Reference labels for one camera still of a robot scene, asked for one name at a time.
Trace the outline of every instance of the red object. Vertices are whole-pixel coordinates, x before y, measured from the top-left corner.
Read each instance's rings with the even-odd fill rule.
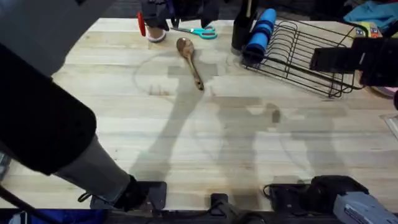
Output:
[[[141,35],[143,37],[146,36],[146,28],[145,28],[145,22],[144,18],[142,16],[142,12],[137,12],[137,18],[138,18],[138,25],[139,25],[139,30],[141,31]]]

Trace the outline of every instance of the wooden spoon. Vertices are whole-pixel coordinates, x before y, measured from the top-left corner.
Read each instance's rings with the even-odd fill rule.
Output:
[[[185,37],[179,38],[177,40],[177,49],[178,52],[180,52],[180,55],[188,61],[196,86],[198,87],[199,90],[204,90],[205,86],[203,85],[203,82],[198,74],[198,71],[196,70],[192,62],[192,55],[193,51],[195,50],[193,48],[192,41]]]

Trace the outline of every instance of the blue object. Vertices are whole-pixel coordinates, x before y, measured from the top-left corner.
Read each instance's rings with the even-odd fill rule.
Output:
[[[398,20],[398,2],[378,4],[374,1],[367,1],[345,15],[344,20],[347,22],[374,22],[381,32],[384,32],[392,22]]]
[[[56,219],[60,223],[73,224],[101,224],[105,219],[106,210],[67,210],[67,209],[40,209],[41,212]],[[31,224],[48,224],[31,215]]]
[[[252,37],[243,51],[246,60],[252,63],[260,63],[268,46],[274,24],[276,20],[276,11],[274,9],[265,10],[260,19],[254,25]]]
[[[212,26],[206,26],[204,29],[202,28],[184,29],[184,28],[174,28],[174,27],[172,29],[199,35],[201,38],[206,40],[214,39],[217,37],[216,29],[214,29],[214,27]]]

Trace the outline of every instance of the black device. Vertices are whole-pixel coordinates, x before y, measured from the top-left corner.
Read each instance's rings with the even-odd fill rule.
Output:
[[[355,38],[351,48],[318,48],[310,69],[319,72],[362,72],[360,84],[398,87],[398,39]]]
[[[366,187],[348,176],[321,175],[311,184],[270,184],[269,199],[275,212],[307,215],[310,213],[333,214],[337,195],[347,192],[363,192]]]

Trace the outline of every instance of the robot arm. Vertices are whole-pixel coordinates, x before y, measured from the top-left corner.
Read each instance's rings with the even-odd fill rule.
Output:
[[[148,190],[101,147],[92,110],[50,77],[112,2],[0,0],[0,150],[129,210]]]

